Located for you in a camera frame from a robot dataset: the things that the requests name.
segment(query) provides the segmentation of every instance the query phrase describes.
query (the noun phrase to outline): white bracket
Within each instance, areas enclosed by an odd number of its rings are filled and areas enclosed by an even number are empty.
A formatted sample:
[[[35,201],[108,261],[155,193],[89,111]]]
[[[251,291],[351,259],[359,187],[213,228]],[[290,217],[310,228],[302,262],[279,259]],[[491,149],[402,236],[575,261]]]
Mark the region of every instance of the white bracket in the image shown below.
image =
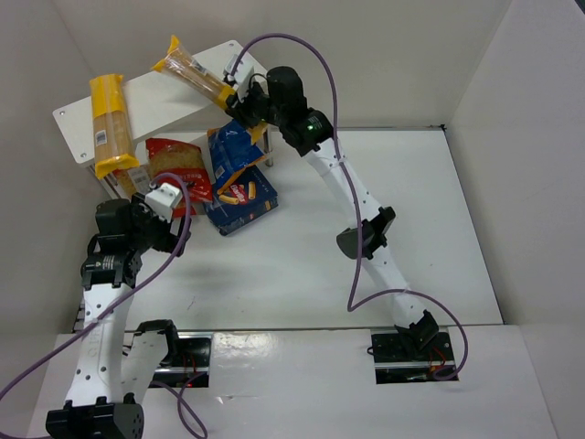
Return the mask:
[[[173,209],[179,204],[181,198],[183,198],[181,189],[163,183],[146,194],[144,201],[161,220],[170,222],[173,219]]]
[[[244,98],[246,98],[246,95],[248,94],[250,78],[254,74],[254,63],[250,62],[249,59],[242,59],[239,62],[236,74],[232,75],[231,71],[234,68],[234,64],[236,63],[237,57],[238,55],[234,55],[231,58],[228,65],[223,69],[223,72],[224,75],[228,77],[228,80],[236,82],[234,88],[236,89],[236,93],[238,94],[238,99],[240,101],[243,101]]]
[[[134,400],[142,404],[154,372],[167,353],[165,334],[134,334],[130,353],[122,363],[122,393],[133,393]]]

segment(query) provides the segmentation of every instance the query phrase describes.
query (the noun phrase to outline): white shelf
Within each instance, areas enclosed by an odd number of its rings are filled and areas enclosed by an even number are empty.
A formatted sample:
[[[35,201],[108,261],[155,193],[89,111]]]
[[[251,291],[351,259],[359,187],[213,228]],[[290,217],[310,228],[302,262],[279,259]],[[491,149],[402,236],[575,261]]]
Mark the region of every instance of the white shelf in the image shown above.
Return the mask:
[[[227,41],[195,54],[194,58],[223,78],[224,67],[241,49],[237,41]],[[250,54],[246,54],[244,59],[253,62],[257,73],[266,73],[266,69]],[[186,119],[194,118],[197,112],[214,105],[182,81],[155,71],[126,81],[123,92],[135,145]],[[57,108],[53,117],[78,165],[90,166],[94,157],[91,96]]]
[[[461,337],[450,332],[459,360]],[[556,438],[519,329],[468,327],[467,334],[461,381],[376,385],[364,329],[218,333],[209,388],[186,390],[185,398],[213,439]],[[51,360],[28,437],[46,435],[47,411],[61,408],[78,350]],[[167,391],[146,393],[144,415],[144,439],[192,437]]]
[[[442,301],[464,324],[502,323],[443,132],[343,131],[340,138],[369,190],[397,212],[387,236],[411,288]],[[228,237],[195,217],[185,254],[135,297],[127,329],[156,318],[184,330],[393,324],[383,298],[347,313],[355,262],[335,243],[344,217],[314,170],[279,135],[273,140],[275,165],[261,170],[280,206]],[[205,139],[196,143],[207,151]],[[139,281],[165,258],[145,254]],[[358,296],[374,288],[363,273]],[[430,310],[440,324],[452,324]]]

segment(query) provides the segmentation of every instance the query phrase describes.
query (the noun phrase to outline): red wire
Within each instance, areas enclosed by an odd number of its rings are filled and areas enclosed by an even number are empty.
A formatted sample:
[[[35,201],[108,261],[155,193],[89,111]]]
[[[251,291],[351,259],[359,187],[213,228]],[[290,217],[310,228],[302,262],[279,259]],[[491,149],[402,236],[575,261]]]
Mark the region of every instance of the red wire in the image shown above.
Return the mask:
[[[447,362],[447,358],[445,358],[443,353],[440,350],[438,350],[436,347],[433,346],[432,350],[434,350],[436,353],[438,353],[439,356],[441,357],[441,360],[442,360],[441,367],[443,367],[445,365],[445,363]]]
[[[191,363],[193,364],[193,373],[197,373],[197,367],[195,365],[195,357],[191,354]]]
[[[432,350],[429,351],[429,373],[432,373]]]

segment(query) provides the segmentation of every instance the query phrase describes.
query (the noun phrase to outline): white wall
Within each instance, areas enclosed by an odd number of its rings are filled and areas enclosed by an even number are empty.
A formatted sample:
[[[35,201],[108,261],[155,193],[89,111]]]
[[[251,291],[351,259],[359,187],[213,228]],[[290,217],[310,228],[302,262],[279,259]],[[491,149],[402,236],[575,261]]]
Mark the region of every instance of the white wall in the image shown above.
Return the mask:
[[[50,2],[0,0],[0,385],[71,329],[80,265],[104,197],[79,169],[51,112],[88,94],[90,68]],[[42,369],[0,405],[24,434]]]
[[[196,53],[265,32],[308,39],[330,61],[344,126],[446,123],[510,0],[55,0],[96,72],[141,75],[177,34]],[[311,104],[329,111],[318,62],[291,42],[252,50],[291,65]]]
[[[50,334],[0,336],[0,388],[49,352],[56,339],[57,336]],[[46,370],[47,367],[38,369],[2,401],[0,430],[3,433],[21,437],[27,434]]]
[[[505,318],[522,325],[560,439],[583,437],[585,15],[513,0],[448,125]]]

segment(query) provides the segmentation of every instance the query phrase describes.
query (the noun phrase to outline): yellow pasta package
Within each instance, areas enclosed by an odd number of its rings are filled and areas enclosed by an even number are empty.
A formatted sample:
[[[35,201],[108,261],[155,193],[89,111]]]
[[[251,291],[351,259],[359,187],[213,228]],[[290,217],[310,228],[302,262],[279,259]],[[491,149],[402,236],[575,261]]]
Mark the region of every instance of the yellow pasta package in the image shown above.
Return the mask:
[[[228,84],[218,78],[213,72],[199,64],[195,58],[183,47],[179,38],[171,36],[171,45],[166,51],[166,57],[153,65],[153,70],[168,73],[187,83],[204,96],[207,96],[219,108],[226,110],[226,101],[235,93]],[[260,122],[249,128],[248,132],[252,143],[258,142],[268,129],[268,124]]]
[[[116,169],[113,171],[113,175],[128,198],[131,198],[136,192],[144,195],[150,192],[151,178],[148,165],[132,169]]]
[[[104,178],[116,169],[139,166],[121,83],[122,75],[103,75],[90,80],[97,178]]]

